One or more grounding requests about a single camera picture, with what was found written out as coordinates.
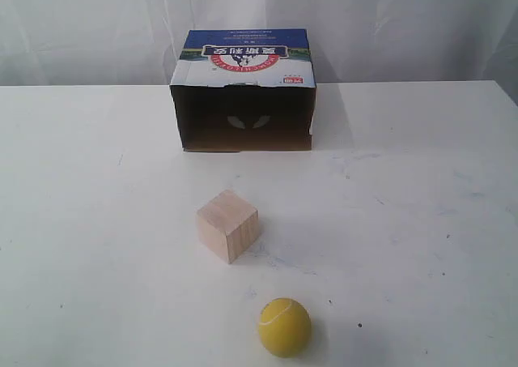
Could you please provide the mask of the yellow tennis ball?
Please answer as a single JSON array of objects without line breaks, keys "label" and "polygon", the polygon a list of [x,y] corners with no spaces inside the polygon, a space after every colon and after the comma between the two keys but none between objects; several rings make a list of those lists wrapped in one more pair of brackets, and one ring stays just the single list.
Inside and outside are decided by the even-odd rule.
[{"label": "yellow tennis ball", "polygon": [[296,300],[276,298],[261,311],[257,331],[263,347],[272,355],[290,358],[299,355],[312,337],[308,311]]}]

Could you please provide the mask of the light wooden cube block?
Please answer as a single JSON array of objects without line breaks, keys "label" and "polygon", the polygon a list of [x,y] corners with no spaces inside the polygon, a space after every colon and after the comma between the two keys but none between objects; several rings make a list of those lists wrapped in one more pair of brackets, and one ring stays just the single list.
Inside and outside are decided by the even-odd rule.
[{"label": "light wooden cube block", "polygon": [[197,210],[200,241],[224,262],[233,263],[260,235],[258,210],[224,190]]}]

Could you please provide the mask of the blue white cardboard box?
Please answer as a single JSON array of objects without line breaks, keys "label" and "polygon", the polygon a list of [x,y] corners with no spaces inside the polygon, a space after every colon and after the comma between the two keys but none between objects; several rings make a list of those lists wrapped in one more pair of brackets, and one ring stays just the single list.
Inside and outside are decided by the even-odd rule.
[{"label": "blue white cardboard box", "polygon": [[185,151],[312,148],[316,81],[303,28],[191,30],[169,87]]}]

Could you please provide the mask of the white curtain backdrop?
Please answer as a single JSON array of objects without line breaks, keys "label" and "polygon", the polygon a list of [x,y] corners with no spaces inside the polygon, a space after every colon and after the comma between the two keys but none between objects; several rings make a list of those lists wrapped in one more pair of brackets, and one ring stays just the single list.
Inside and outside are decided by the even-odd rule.
[{"label": "white curtain backdrop", "polygon": [[4,85],[166,84],[192,29],[303,28],[321,83],[500,78],[517,0],[1,0]]}]

